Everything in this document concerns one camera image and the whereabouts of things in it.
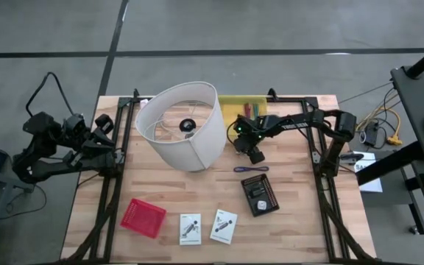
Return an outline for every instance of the white product box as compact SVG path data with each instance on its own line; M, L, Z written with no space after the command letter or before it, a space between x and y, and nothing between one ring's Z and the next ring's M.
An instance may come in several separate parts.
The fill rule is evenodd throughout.
M180 246L201 244L200 213L180 215Z
M217 210L213 221L211 239L222 243L231 244L236 220L239 216L223 210Z

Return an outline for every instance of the concrete floor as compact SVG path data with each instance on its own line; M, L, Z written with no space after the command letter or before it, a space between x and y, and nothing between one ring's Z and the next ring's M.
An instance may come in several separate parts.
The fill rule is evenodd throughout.
M0 52L107 52L121 0L0 0ZM131 0L118 50L188 49L371 49L424 48L424 0ZM353 54L226 57L118 57L107 95L133 88L153 95L181 82L203 80L223 94L336 94L340 100L389 81L394 67L423 54ZM0 149L14 155L30 141L21 130L24 106L47 71L57 73L76 112L91 123L106 57L0 58ZM361 118L389 89L345 102ZM53 80L32 109L66 117ZM415 140L402 116L400 137ZM351 143L361 150L356 141ZM40 184L48 204L37 213L2 222L0 264L55 261L68 223L77 176ZM424 201L416 194L424 214ZM22 197L15 211L38 207L40 194ZM424 264L424 236L413 236L408 207L367 208L379 258Z

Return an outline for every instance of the white paper sheet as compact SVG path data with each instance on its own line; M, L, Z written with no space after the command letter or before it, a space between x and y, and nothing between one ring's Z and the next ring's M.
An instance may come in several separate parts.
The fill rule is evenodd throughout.
M368 152L354 152L355 154L362 154L364 157L356 162L354 165L354 172L358 172L359 170L369 166L370 164L375 162L374 153ZM359 186L360 191L370 191L370 192L382 192L381 180L376 179L371 182L368 182L364 185Z

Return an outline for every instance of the wooden tabletop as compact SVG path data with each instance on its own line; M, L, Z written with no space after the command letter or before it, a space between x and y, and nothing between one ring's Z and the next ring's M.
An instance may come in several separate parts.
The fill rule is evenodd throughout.
M323 110L338 108L336 96L317 97L319 108ZM95 117L106 113L114 118L117 101L117 96L100 97ZM177 109L177 113L181 111L188 112L190 108ZM296 103L269 103L267 111L268 114L283 116L301 113L301 106ZM270 167L266 174L280 210L253 217L240 181L258 173L233 172L235 166L249 166L248 157L236 155L231 144L227 144L222 156L208 170L200 173L180 172L168 166L139 135L134 126L133 122L111 262L328 261L308 143L298 131L284 132L260 143L259 148L266 156L266 160L259 165ZM93 172L82 173L79 181L92 174ZM344 224L364 250L375 257L356 176L340 171L335 182ZM102 178L96 177L77 190L62 258L70 256L93 227L101 187ZM156 239L141 236L120 226L120 221L132 198L167 210L165 221ZM238 214L231 245L209 239L217 209ZM202 214L202 245L179 246L181 213ZM104 249L105 231L106 228L99 244L100 253ZM339 254L334 229L333 241Z

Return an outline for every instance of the white lampshade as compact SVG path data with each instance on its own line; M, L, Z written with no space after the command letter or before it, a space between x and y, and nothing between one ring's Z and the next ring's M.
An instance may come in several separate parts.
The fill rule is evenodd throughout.
M202 102L212 107L205 123L190 138L156 141L156 126L152 124L158 123L170 107L184 101ZM186 172L207 169L221 155L227 141L217 91L206 82L187 82L159 93L140 109L135 125L167 164Z

